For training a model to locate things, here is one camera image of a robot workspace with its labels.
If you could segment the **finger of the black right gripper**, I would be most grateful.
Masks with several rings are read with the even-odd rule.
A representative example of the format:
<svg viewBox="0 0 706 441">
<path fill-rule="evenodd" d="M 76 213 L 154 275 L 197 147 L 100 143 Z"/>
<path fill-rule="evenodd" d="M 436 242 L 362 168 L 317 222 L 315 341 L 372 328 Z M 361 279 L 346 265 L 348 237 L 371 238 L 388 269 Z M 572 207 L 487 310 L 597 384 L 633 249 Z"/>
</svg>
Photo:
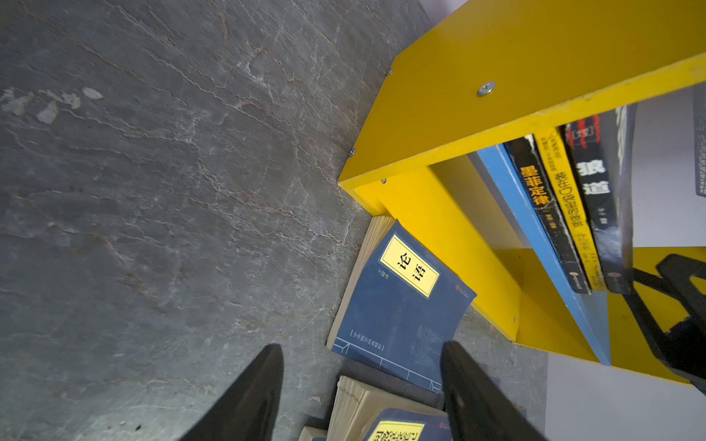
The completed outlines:
<svg viewBox="0 0 706 441">
<path fill-rule="evenodd" d="M 623 299 L 655 357 L 669 369 L 680 369 L 684 322 L 676 323 L 667 332 L 664 332 L 634 286 L 635 284 L 644 285 L 679 301 L 680 291 L 676 285 L 678 273 L 672 268 L 662 268 L 658 273 L 659 275 L 656 276 L 640 269 L 634 270 L 634 284 L 630 294 L 624 296 Z"/>
<path fill-rule="evenodd" d="M 695 279 L 705 280 L 705 263 L 684 255 L 671 254 L 656 265 L 656 270 L 678 300 L 694 319 L 705 319 L 705 291 Z"/>
</svg>

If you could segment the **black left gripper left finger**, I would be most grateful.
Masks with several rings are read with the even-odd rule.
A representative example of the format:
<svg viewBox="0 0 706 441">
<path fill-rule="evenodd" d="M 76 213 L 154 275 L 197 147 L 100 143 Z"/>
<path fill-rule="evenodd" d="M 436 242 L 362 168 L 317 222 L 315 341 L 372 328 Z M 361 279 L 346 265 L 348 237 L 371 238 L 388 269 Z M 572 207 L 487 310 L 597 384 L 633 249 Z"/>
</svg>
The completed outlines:
<svg viewBox="0 0 706 441">
<path fill-rule="evenodd" d="M 284 377 L 280 345 L 266 345 L 183 440 L 270 440 Z"/>
</svg>

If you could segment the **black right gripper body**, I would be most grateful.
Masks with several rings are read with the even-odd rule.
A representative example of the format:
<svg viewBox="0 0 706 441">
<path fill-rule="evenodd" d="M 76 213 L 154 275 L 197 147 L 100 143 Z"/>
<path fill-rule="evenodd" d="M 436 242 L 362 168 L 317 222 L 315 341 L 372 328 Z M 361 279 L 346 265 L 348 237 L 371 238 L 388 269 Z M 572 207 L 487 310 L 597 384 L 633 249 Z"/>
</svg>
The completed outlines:
<svg viewBox="0 0 706 441">
<path fill-rule="evenodd" d="M 705 335 L 692 317 L 665 333 L 667 367 L 705 393 Z"/>
</svg>

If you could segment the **yellow cartoon book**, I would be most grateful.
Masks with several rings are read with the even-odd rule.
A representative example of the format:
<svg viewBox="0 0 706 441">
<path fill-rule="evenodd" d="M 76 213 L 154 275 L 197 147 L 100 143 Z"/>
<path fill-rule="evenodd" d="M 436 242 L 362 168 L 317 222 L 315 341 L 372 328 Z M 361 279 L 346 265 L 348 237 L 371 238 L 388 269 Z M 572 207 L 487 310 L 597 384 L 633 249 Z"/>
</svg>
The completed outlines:
<svg viewBox="0 0 706 441">
<path fill-rule="evenodd" d="M 566 219 L 590 288 L 593 291 L 606 292 L 607 285 L 600 267 L 599 254 L 591 227 L 588 223 L 588 213 L 586 213 L 582 200 L 582 191 L 575 178 L 574 169 L 560 132 L 557 128 L 541 130 L 540 132 L 535 132 L 533 138 L 536 141 L 542 164 Z"/>
</svg>

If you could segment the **black wolf book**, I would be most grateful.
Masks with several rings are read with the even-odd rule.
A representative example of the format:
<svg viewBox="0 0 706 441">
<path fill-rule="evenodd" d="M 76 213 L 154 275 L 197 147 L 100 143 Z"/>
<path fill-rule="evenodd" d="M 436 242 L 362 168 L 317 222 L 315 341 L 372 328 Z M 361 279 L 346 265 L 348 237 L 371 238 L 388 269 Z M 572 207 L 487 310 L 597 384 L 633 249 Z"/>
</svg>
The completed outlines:
<svg viewBox="0 0 706 441">
<path fill-rule="evenodd" d="M 636 104 L 564 125 L 563 135 L 583 190 L 607 290 L 629 296 L 634 287 L 632 146 Z"/>
</svg>

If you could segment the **black book orange title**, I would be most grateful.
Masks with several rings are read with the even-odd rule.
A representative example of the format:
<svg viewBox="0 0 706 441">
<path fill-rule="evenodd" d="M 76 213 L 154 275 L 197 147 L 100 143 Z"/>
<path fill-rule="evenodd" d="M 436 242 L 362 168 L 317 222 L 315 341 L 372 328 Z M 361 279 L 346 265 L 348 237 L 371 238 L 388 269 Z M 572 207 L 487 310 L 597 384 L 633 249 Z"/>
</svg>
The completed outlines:
<svg viewBox="0 0 706 441">
<path fill-rule="evenodd" d="M 533 137 L 529 135 L 508 141 L 504 147 L 571 289 L 575 294 L 589 295 L 586 272 Z"/>
</svg>

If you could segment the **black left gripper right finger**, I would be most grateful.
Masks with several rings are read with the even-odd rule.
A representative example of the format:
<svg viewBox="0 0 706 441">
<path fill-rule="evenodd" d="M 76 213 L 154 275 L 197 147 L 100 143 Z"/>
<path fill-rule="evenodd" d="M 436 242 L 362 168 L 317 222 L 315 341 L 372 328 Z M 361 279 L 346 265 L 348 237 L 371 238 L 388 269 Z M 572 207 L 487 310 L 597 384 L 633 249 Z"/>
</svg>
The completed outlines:
<svg viewBox="0 0 706 441">
<path fill-rule="evenodd" d="M 441 378 L 454 440 L 544 439 L 456 341 L 443 345 Z"/>
</svg>

